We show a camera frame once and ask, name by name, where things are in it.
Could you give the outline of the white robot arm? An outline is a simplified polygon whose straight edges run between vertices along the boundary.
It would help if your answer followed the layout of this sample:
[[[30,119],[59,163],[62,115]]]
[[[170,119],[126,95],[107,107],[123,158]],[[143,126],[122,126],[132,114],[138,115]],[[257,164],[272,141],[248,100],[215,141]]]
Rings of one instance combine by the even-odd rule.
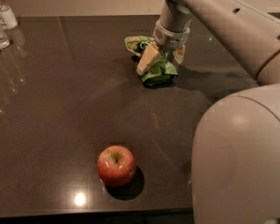
[[[153,31],[181,48],[191,18],[234,59],[193,137],[195,224],[280,224],[280,19],[242,0],[165,0]]]

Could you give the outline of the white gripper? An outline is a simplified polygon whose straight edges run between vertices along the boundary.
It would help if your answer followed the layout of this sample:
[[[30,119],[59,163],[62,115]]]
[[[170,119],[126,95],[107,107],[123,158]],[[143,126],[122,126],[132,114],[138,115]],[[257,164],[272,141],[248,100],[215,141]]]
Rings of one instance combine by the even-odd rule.
[[[166,28],[160,20],[157,20],[153,31],[153,38],[157,45],[166,52],[172,51],[175,61],[182,63],[186,46],[184,45],[189,37],[190,20],[187,20],[182,27],[176,32],[170,28]],[[151,65],[161,59],[161,52],[155,43],[149,43],[137,65],[136,72],[142,76]]]

